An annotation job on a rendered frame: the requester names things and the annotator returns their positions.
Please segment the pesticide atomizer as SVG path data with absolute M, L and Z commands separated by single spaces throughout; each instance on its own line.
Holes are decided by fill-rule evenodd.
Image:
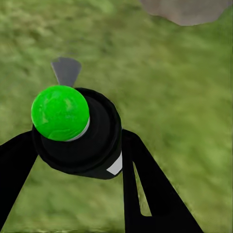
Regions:
M 70 175 L 109 180 L 122 169 L 122 122 L 112 101 L 87 88 L 73 88 L 81 62 L 53 61 L 59 85 L 32 104 L 34 149 L 51 168 Z

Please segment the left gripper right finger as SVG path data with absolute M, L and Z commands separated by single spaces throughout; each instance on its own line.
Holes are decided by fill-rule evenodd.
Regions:
M 139 136 L 122 130 L 125 233 L 204 233 Z M 140 212 L 136 166 L 152 216 Z

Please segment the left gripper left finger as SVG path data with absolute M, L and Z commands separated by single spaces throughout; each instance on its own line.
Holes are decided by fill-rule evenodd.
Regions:
M 0 146 L 0 231 L 37 156 L 31 131 Z

